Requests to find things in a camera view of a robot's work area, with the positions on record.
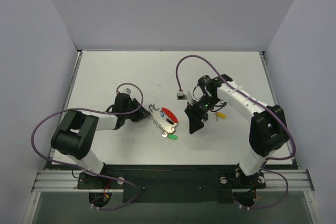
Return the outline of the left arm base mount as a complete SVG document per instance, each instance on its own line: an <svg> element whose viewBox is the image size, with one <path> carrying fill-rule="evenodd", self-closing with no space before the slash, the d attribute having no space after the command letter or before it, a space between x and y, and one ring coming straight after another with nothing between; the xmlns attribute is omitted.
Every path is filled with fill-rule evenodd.
<svg viewBox="0 0 336 224"><path fill-rule="evenodd" d="M77 189L90 190L88 200L94 207L105 207L112 199L112 190L123 188L123 183L120 184L119 181L92 176L84 172L77 177Z"/></svg>

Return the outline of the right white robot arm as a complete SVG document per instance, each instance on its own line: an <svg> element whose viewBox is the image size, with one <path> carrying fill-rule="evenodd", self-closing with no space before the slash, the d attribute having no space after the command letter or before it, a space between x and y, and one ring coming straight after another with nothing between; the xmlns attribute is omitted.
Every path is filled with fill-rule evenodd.
<svg viewBox="0 0 336 224"><path fill-rule="evenodd" d="M184 112L189 120L190 134L204 127L208 111L221 101L239 112L250 124L250 150L238 164L238 171L234 175L236 184L246 187L267 159L289 140L284 129L287 124L283 109L278 105L269 106L255 100L225 74L215 78L204 75L199 78L197 86L203 93L198 100L193 99L190 92L177 95L178 99L187 101Z"/></svg>

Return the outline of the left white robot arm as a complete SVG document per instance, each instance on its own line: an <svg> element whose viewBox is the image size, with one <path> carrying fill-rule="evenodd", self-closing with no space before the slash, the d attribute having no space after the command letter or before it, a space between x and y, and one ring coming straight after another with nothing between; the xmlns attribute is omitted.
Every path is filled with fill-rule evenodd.
<svg viewBox="0 0 336 224"><path fill-rule="evenodd" d="M126 120L138 122L150 116L148 110L127 93L117 94L114 104L102 114L70 109L51 138L51 147L71 158L76 165L92 172L89 181L96 188L108 182L104 163L91 150L96 131L118 130Z"/></svg>

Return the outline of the red handled metal key organizer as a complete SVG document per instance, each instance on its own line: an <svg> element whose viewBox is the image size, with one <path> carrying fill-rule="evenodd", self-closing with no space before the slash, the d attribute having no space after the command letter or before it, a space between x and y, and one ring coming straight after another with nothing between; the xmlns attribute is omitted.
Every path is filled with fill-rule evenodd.
<svg viewBox="0 0 336 224"><path fill-rule="evenodd" d="M154 125L161 130L162 133L175 133L175 128L178 125L177 117L167 108L156 108L157 111L150 111L149 119L154 123ZM165 116L160 116L160 111L164 112ZM169 124L166 119L170 119L174 122L174 125Z"/></svg>

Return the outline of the black key tag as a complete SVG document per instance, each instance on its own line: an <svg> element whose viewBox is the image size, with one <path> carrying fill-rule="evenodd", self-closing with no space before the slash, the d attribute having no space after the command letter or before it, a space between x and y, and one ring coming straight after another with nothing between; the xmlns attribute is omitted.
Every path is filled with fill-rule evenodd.
<svg viewBox="0 0 336 224"><path fill-rule="evenodd" d="M151 112L157 111L154 104L149 104L149 109L150 109Z"/></svg>

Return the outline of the yellow tag key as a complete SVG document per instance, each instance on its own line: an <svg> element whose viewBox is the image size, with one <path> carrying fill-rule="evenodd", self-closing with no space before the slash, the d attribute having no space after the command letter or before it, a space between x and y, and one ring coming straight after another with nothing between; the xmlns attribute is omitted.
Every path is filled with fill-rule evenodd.
<svg viewBox="0 0 336 224"><path fill-rule="evenodd" d="M215 112L215 120L218 121L219 119L226 119L226 115L221 112Z"/></svg>

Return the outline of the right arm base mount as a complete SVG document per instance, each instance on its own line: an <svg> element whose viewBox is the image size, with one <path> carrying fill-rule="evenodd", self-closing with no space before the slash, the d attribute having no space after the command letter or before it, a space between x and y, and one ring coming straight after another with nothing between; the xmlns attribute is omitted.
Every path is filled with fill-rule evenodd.
<svg viewBox="0 0 336 224"><path fill-rule="evenodd" d="M239 203L252 207L257 201L257 190L266 188L264 174L245 175L239 167L217 173L219 200L222 203Z"/></svg>

